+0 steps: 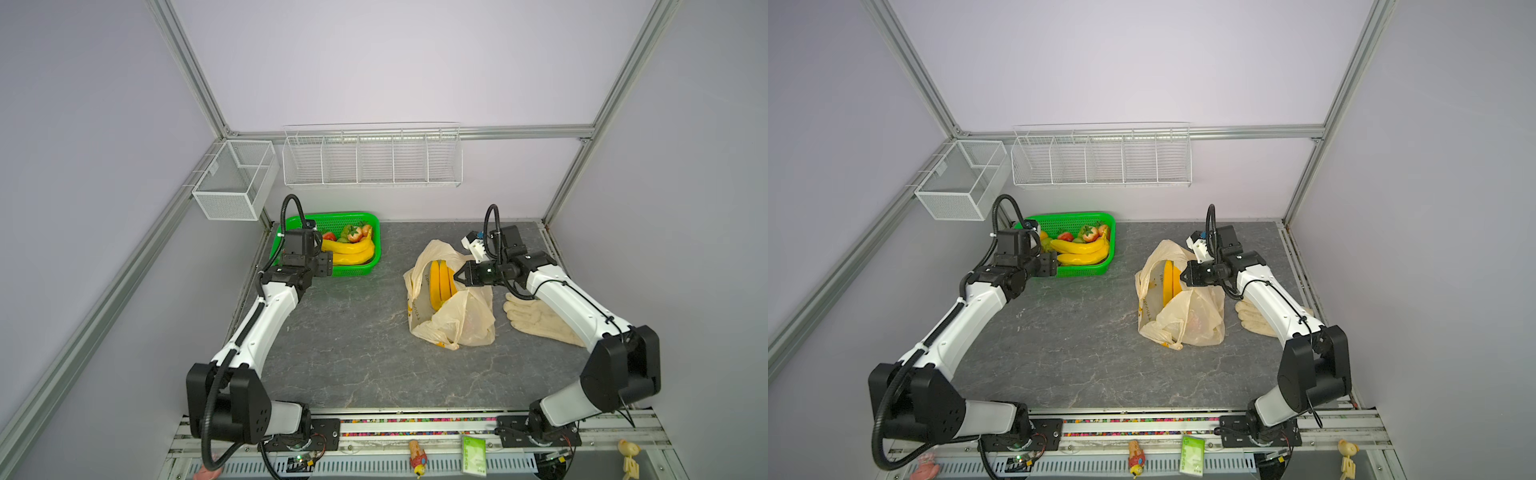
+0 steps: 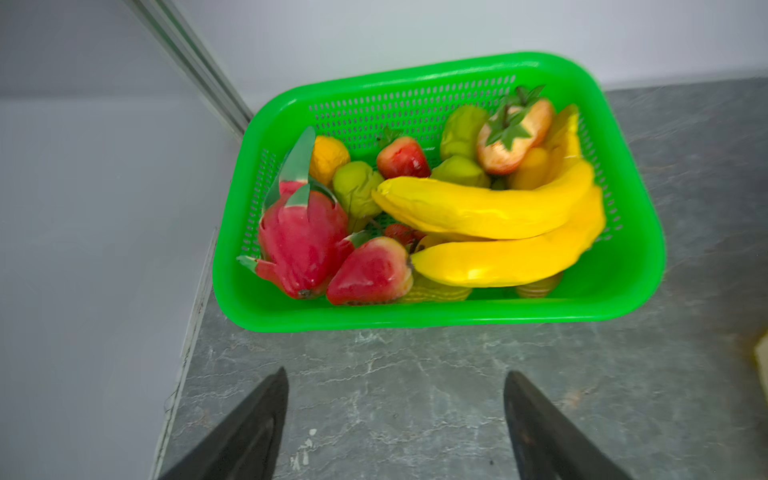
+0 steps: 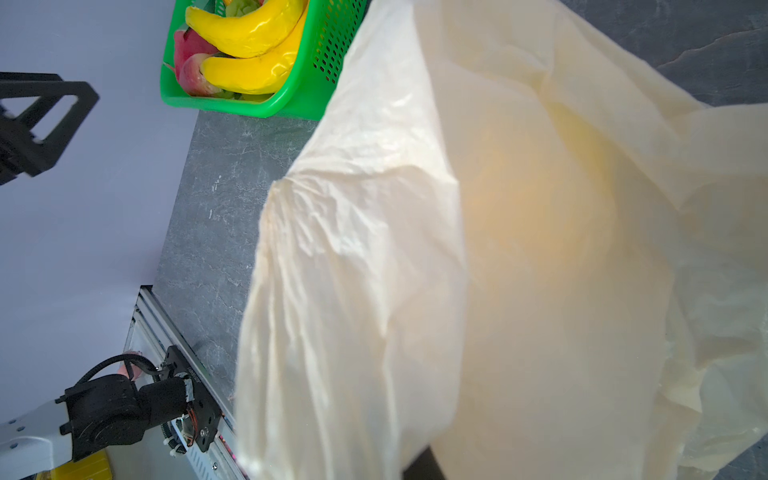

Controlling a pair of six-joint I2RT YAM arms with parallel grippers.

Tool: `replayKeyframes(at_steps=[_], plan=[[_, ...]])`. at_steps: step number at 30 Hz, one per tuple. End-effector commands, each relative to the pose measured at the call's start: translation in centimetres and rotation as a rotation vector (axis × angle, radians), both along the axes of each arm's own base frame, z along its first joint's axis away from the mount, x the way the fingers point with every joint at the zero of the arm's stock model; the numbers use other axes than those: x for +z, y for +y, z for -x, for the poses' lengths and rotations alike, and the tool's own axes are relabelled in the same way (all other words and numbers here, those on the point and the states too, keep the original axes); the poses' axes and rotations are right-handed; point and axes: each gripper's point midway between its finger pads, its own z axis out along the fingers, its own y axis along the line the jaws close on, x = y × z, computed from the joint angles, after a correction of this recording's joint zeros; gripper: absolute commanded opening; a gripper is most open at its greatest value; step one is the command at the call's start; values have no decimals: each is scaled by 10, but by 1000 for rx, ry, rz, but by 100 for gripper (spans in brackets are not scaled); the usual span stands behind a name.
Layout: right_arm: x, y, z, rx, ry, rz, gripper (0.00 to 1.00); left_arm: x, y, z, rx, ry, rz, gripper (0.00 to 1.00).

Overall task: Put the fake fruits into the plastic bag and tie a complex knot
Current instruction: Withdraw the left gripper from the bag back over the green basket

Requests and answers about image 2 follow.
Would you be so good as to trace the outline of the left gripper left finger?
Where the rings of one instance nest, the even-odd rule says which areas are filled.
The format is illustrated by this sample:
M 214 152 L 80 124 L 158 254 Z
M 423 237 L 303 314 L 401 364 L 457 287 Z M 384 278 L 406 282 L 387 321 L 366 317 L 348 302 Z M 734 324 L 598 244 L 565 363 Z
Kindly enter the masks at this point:
M 281 368 L 264 379 L 162 480 L 271 479 L 280 451 L 289 382 Z

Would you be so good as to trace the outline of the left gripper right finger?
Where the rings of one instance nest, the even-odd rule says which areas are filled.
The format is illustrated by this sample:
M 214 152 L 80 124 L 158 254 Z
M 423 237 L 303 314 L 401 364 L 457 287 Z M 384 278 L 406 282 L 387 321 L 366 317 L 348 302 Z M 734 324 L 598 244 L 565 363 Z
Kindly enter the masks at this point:
M 507 374 L 503 404 L 520 479 L 630 480 L 521 372 Z

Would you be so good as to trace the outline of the orange persimmon with green leaves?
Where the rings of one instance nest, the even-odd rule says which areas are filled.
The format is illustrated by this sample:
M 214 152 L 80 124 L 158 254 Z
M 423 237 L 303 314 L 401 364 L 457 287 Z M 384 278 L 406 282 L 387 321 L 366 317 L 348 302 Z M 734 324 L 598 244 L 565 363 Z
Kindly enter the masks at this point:
M 545 85 L 515 87 L 504 96 L 477 137 L 477 160 L 493 176 L 513 173 L 530 149 L 543 142 L 554 120 Z

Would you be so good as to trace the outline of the beige plastic bag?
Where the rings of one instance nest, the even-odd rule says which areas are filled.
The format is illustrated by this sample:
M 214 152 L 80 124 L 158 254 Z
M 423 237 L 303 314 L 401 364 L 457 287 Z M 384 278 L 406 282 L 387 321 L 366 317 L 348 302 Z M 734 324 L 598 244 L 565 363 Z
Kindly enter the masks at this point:
M 764 333 L 753 349 L 757 376 L 765 400 L 768 400 L 768 334 Z

